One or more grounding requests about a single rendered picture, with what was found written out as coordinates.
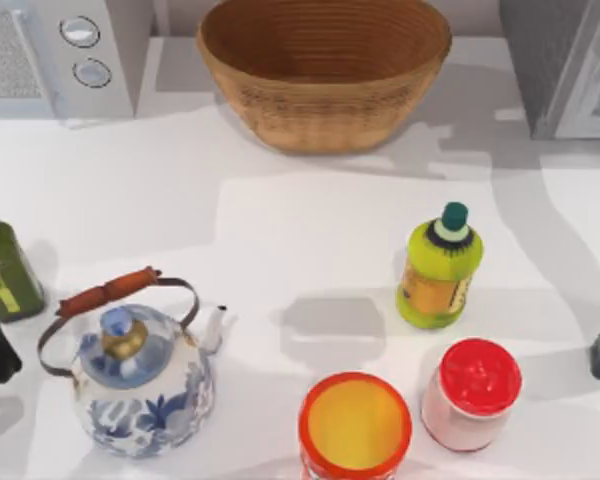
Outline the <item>green bottle with green cap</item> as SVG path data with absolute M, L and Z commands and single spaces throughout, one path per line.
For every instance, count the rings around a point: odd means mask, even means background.
M 439 217 L 418 225 L 409 237 L 396 307 L 417 328 L 445 328 L 464 310 L 484 254 L 468 215 L 465 204 L 449 202 Z

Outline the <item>woven brown basket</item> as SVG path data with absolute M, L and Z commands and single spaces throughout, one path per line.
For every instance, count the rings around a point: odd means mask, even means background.
M 452 45 L 427 0 L 221 0 L 197 46 L 264 144 L 294 154 L 372 149 L 415 110 Z

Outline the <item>orange cup with yellow inside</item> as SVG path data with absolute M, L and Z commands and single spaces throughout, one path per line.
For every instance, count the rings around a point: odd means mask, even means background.
M 299 411 L 302 480 L 395 480 L 412 430 L 408 405 L 390 383 L 359 371 L 330 375 Z

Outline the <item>blue and white teapot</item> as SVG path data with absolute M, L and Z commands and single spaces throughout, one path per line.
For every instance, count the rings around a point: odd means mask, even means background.
M 124 298 L 147 287 L 192 285 L 152 267 L 126 274 L 60 301 L 54 322 L 37 343 L 42 352 L 70 320 L 98 308 L 97 330 L 81 336 L 68 367 L 46 360 L 42 368 L 71 381 L 84 431 L 103 450 L 144 459 L 164 454 L 193 437 L 215 401 L 212 356 L 222 344 L 224 305 L 213 307 L 205 335 L 189 329 L 201 309 L 195 297 L 180 320 Z

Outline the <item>white jar with red lid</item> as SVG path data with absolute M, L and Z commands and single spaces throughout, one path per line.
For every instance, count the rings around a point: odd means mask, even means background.
M 503 430 L 522 383 L 504 347 L 478 337 L 460 340 L 444 352 L 423 393 L 424 427 L 448 450 L 482 450 Z

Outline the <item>round microwave knob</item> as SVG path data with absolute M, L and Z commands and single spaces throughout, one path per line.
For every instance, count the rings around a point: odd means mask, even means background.
M 77 48 L 91 48 L 100 40 L 98 25 L 84 16 L 64 19 L 59 24 L 62 38 Z
M 91 89 L 104 88 L 112 80 L 109 67 L 95 58 L 76 62 L 72 67 L 72 73 L 76 81 Z

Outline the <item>pale microwave oven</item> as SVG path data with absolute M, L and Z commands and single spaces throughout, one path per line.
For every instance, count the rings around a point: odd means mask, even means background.
M 60 22 L 76 16 L 98 25 L 95 46 L 77 48 L 62 38 Z M 134 117 L 154 17 L 153 0 L 0 0 L 0 119 Z M 106 87 L 75 80 L 73 65 L 87 58 L 111 70 Z

